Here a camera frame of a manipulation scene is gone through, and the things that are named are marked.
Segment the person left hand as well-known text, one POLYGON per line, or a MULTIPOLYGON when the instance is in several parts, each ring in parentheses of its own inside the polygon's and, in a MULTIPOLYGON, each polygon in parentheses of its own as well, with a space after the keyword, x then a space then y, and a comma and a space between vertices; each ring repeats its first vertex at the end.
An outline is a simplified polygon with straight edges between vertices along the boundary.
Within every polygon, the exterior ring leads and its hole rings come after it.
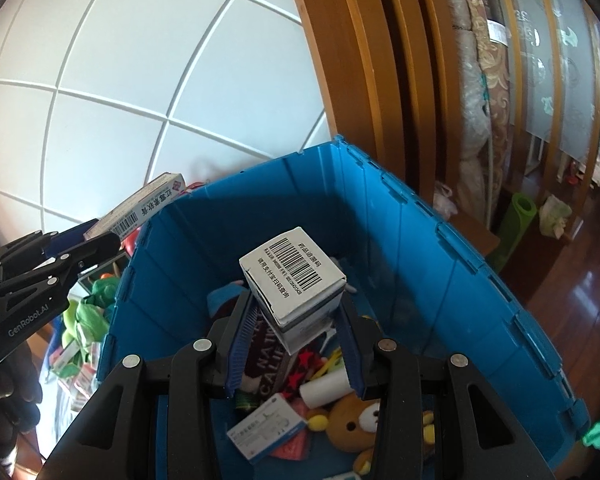
MULTIPOLYGON (((0 400, 13 395, 38 404, 42 401, 42 389, 29 345, 24 342, 0 364, 0 400)), ((0 462, 6 466, 16 447, 14 425, 0 408, 0 462)))

